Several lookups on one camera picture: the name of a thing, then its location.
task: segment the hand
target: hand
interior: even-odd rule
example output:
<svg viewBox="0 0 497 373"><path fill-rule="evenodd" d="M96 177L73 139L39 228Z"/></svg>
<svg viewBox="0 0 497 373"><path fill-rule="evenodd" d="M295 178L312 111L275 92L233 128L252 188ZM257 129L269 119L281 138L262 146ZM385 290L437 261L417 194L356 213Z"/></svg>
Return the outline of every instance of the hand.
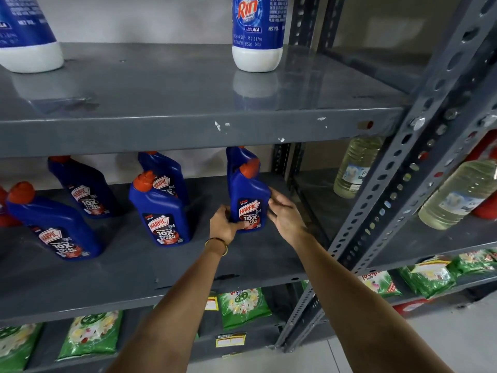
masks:
<svg viewBox="0 0 497 373"><path fill-rule="evenodd" d="M274 222L283 239L295 248L299 240L308 235L306 224L295 204L285 195L271 188L269 219Z"/></svg>
<svg viewBox="0 0 497 373"><path fill-rule="evenodd" d="M244 229L249 226L249 221L240 221L233 223L228 221L230 216L230 208L227 205L221 205L211 218L211 231L209 238L221 238L227 245L229 245L237 230Z"/></svg>

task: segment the blue bottle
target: blue bottle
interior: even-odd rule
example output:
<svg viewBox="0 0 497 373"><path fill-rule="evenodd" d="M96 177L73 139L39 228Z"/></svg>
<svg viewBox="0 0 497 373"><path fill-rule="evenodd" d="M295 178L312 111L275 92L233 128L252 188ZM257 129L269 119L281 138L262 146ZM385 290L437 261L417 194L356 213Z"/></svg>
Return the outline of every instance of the blue bottle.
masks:
<svg viewBox="0 0 497 373"><path fill-rule="evenodd" d="M29 182L16 184L10 190L6 204L12 216L28 226L49 250L62 259L90 259L103 250L77 210L36 196Z"/></svg>
<svg viewBox="0 0 497 373"><path fill-rule="evenodd" d="M86 216L101 219L122 211L103 174L71 156L48 157L48 170L57 177Z"/></svg>
<svg viewBox="0 0 497 373"><path fill-rule="evenodd" d="M156 175L154 188L176 196L184 205L190 204L181 165L178 162L156 150L139 152L138 162L142 165L143 171L152 170Z"/></svg>
<svg viewBox="0 0 497 373"><path fill-rule="evenodd" d="M190 227L180 199L154 188L155 174L149 170L135 178L129 200L138 209L146 229L161 247L190 242Z"/></svg>
<svg viewBox="0 0 497 373"><path fill-rule="evenodd" d="M263 228L267 219L267 202L271 197L268 186L257 179L259 159L241 165L230 181L231 219L233 222L249 221L250 225L239 232L253 232Z"/></svg>
<svg viewBox="0 0 497 373"><path fill-rule="evenodd" d="M226 159L228 161L227 168L227 179L228 179L228 192L231 197L231 176L235 173L235 171L242 166L244 163L249 162L250 160L257 158L257 156L252 153L250 150L245 149L245 147L227 147L226 148Z"/></svg>

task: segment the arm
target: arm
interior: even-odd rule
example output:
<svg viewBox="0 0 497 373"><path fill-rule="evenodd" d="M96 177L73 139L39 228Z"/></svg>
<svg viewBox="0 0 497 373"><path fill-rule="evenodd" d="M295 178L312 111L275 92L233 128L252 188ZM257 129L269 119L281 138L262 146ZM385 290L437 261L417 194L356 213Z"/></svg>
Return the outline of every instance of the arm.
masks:
<svg viewBox="0 0 497 373"><path fill-rule="evenodd" d="M243 222L229 223L221 205L211 218L210 237L231 243ZM226 248L209 240L200 257L141 323L107 373L186 372L193 341L204 313L214 275Z"/></svg>
<svg viewBox="0 0 497 373"><path fill-rule="evenodd" d="M307 232L299 211L272 190L268 213L297 252L355 373L453 373L391 306L333 259Z"/></svg>

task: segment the bottle label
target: bottle label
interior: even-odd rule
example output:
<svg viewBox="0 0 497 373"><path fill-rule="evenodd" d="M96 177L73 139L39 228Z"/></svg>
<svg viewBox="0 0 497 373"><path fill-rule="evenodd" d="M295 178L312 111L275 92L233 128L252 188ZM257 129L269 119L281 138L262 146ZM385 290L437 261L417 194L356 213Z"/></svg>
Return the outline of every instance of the bottle label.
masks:
<svg viewBox="0 0 497 373"><path fill-rule="evenodd" d="M366 175L368 175L369 169L370 168L363 168L362 166L349 163L342 179L350 183L351 191L357 191L361 187L362 181Z"/></svg>
<svg viewBox="0 0 497 373"><path fill-rule="evenodd" d="M89 215L99 216L110 213L110 211L98 201L98 196L92 193L91 188L88 186L75 186L70 184L67 188L71 191L72 197L83 208L83 211Z"/></svg>
<svg viewBox="0 0 497 373"><path fill-rule="evenodd" d="M142 213L142 217L159 244L174 245L183 242L172 214Z"/></svg>
<svg viewBox="0 0 497 373"><path fill-rule="evenodd" d="M283 47L288 0L232 0L233 45L248 49Z"/></svg>
<svg viewBox="0 0 497 373"><path fill-rule="evenodd" d="M28 225L28 228L46 244L52 248L55 254L61 257L89 257L90 253L78 246L69 233L62 227L43 229L40 226Z"/></svg>
<svg viewBox="0 0 497 373"><path fill-rule="evenodd" d="M0 0L0 48L56 41L36 0Z"/></svg>
<svg viewBox="0 0 497 373"><path fill-rule="evenodd" d="M174 183L172 182L172 179L162 175L156 175L154 184L154 188L167 192L168 194L178 197L178 194L176 193L176 187L174 186Z"/></svg>
<svg viewBox="0 0 497 373"><path fill-rule="evenodd" d="M238 199L238 219L240 221L249 221L250 225L244 230L260 228L260 213L262 212L261 199Z"/></svg>
<svg viewBox="0 0 497 373"><path fill-rule="evenodd" d="M466 216L473 209L478 207L484 200L485 199L480 199L479 197L470 197L452 191L438 206L447 212Z"/></svg>

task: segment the yellow label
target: yellow label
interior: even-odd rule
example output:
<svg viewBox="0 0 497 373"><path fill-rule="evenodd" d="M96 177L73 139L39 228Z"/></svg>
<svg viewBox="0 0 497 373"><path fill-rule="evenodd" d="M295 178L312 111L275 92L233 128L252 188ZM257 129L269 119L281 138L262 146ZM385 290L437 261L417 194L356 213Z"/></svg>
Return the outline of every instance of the yellow label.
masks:
<svg viewBox="0 0 497 373"><path fill-rule="evenodd" d="M216 348L244 346L246 335L247 335L246 332L239 332L237 334L219 335L216 338Z"/></svg>
<svg viewBox="0 0 497 373"><path fill-rule="evenodd" d="M209 296L205 304L205 310L219 310L219 305L216 296Z"/></svg>

